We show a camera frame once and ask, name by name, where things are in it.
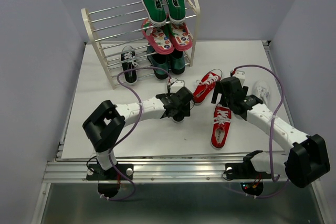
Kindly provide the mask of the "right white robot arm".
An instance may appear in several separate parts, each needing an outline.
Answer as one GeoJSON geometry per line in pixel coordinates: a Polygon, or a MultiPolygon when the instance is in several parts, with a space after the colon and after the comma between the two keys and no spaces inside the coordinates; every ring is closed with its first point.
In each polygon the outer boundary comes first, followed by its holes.
{"type": "Polygon", "coordinates": [[[240,163],[228,163],[226,180],[253,179],[271,174],[287,177],[295,186],[304,188],[330,171],[325,140],[318,134],[310,136],[288,124],[267,108],[255,95],[247,94],[237,77],[216,82],[212,103],[218,102],[235,115],[266,133],[283,150],[272,154],[261,150],[247,154],[240,163]]]}

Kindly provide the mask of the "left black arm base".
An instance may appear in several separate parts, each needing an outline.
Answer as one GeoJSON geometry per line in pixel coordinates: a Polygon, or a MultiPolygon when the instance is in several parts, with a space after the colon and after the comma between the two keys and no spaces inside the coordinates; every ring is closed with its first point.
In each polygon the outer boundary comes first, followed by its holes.
{"type": "Polygon", "coordinates": [[[101,199],[107,201],[123,201],[136,192],[133,182],[134,165],[117,163],[114,167],[103,170],[96,156],[86,162],[86,180],[98,182],[97,192],[101,199]]]}

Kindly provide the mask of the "black canvas sneaker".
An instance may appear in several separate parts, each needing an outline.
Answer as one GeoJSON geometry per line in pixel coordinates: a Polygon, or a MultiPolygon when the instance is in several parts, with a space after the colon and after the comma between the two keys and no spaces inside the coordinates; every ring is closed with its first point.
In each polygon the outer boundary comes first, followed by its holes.
{"type": "Polygon", "coordinates": [[[184,120],[184,118],[181,115],[175,115],[173,116],[172,120],[175,123],[181,123],[184,120]]]}
{"type": "Polygon", "coordinates": [[[136,61],[136,53],[131,46],[125,46],[122,50],[121,57],[125,80],[128,84],[135,84],[137,82],[136,67],[139,65],[136,61]]]}

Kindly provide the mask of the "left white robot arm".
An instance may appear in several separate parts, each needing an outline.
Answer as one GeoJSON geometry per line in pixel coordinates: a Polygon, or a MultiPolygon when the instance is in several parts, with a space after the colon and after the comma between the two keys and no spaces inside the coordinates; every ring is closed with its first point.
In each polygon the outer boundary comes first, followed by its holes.
{"type": "Polygon", "coordinates": [[[173,118],[181,121],[190,116],[193,93],[186,87],[173,93],[158,94],[140,103],[113,104],[103,101],[84,121],[82,128],[90,140],[98,160],[99,173],[106,179],[117,172],[117,160],[111,148],[123,128],[144,120],[173,118]]]}

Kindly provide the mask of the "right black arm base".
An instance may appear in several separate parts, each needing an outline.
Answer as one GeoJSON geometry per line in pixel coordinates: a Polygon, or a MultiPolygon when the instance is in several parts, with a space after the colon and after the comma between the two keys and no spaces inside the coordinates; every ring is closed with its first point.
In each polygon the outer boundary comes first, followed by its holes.
{"type": "Polygon", "coordinates": [[[260,158],[262,154],[266,154],[266,160],[268,160],[266,152],[257,150],[244,156],[243,161],[240,163],[226,163],[222,178],[226,181],[245,180],[240,183],[243,192],[248,196],[254,196],[255,198],[260,197],[264,190],[262,179],[271,178],[270,172],[259,172],[252,163],[253,158],[260,158]]]}

